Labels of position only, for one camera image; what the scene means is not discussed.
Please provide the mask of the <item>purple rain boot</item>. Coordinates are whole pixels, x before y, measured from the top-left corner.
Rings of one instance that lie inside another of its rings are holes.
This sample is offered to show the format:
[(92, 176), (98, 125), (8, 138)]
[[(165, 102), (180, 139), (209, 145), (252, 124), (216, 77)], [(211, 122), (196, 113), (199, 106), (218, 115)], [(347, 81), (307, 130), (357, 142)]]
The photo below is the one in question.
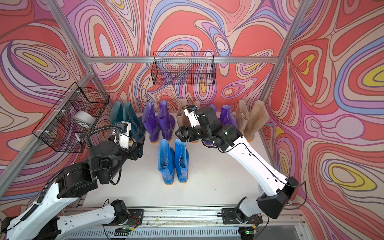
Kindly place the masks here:
[(142, 123), (149, 134), (151, 143), (156, 143), (159, 139), (160, 125), (151, 102), (148, 102), (145, 105)]
[(160, 109), (157, 115), (157, 119), (162, 131), (162, 136), (163, 139), (170, 141), (172, 139), (174, 127), (176, 125), (176, 120), (169, 113), (167, 101), (161, 101), (159, 105)]
[(235, 128), (237, 127), (236, 119), (233, 115), (231, 107), (228, 105), (223, 105), (220, 113), (220, 122), (223, 126), (232, 125)]
[[(211, 107), (211, 108), (214, 110), (215, 115), (216, 115), (216, 114), (217, 114), (217, 107), (216, 107), (215, 105), (213, 105), (213, 104), (209, 105), (209, 107)], [(212, 143), (209, 142), (209, 141), (205, 141), (205, 144), (206, 144), (207, 146), (212, 146)]]

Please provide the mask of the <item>beige rain boot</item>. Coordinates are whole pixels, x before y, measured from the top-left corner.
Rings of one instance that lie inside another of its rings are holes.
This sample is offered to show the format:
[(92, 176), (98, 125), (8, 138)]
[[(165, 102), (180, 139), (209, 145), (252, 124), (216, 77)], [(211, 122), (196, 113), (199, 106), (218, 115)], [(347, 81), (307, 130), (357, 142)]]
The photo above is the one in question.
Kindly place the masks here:
[(184, 107), (188, 105), (186, 99), (178, 100), (178, 110), (176, 115), (176, 120), (179, 127), (188, 126), (190, 124), (189, 118), (185, 115)]
[(199, 108), (201, 107), (201, 102), (200, 102), (200, 101), (195, 101), (195, 102), (194, 102), (194, 106), (195, 106), (195, 109), (196, 109), (196, 110), (199, 109)]
[(248, 108), (244, 100), (238, 101), (235, 120), (236, 120), (238, 130), (240, 132), (243, 132), (249, 120)]
[(270, 115), (266, 109), (263, 101), (256, 101), (249, 114), (249, 119), (244, 130), (244, 137), (248, 142), (251, 142), (255, 138), (256, 132), (258, 132), (268, 121)]

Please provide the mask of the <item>blue rain boot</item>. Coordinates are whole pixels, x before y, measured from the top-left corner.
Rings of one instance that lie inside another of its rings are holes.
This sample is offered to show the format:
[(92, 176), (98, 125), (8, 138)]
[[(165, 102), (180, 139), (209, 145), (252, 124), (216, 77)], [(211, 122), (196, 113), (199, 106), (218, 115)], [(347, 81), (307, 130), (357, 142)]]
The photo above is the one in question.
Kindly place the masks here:
[(175, 178), (175, 151), (167, 140), (160, 140), (158, 148), (158, 170), (166, 185), (171, 185)]
[(186, 183), (189, 174), (189, 152), (185, 143), (175, 140), (175, 169), (180, 183)]

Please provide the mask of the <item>teal rain boot yellow sole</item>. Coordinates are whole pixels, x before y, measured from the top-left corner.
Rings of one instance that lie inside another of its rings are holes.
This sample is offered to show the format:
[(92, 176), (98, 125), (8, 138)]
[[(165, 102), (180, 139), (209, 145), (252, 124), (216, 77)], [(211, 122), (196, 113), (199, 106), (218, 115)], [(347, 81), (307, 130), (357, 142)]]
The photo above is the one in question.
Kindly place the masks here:
[(123, 103), (121, 101), (116, 101), (111, 108), (109, 121), (111, 125), (122, 122), (124, 120), (123, 116)]

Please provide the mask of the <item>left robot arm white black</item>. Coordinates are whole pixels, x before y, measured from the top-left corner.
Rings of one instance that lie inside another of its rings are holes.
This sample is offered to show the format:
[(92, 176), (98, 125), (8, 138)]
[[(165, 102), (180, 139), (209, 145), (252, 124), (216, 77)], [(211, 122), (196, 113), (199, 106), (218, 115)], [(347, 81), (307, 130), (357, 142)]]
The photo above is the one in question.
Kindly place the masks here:
[(83, 229), (98, 225), (124, 225), (133, 216), (123, 200), (86, 213), (63, 216), (59, 213), (98, 185), (117, 185), (127, 160), (143, 156), (143, 144), (132, 145), (105, 141), (89, 147), (89, 155), (57, 172), (48, 180), (37, 201), (18, 217), (2, 221), (1, 233), (8, 240), (60, 240)]

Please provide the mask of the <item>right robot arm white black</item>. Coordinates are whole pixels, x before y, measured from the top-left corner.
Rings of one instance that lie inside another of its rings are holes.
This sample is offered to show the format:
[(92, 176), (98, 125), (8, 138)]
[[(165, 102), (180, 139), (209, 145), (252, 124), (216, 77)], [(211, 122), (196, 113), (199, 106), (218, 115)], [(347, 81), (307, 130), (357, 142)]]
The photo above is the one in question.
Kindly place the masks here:
[(298, 180), (273, 168), (235, 126), (222, 125), (213, 108), (187, 105), (182, 109), (190, 122), (176, 130), (176, 136), (182, 142), (211, 142), (213, 148), (240, 163), (259, 184), (258, 197), (244, 198), (239, 203), (240, 215), (249, 218), (263, 213), (277, 219), (299, 187)]

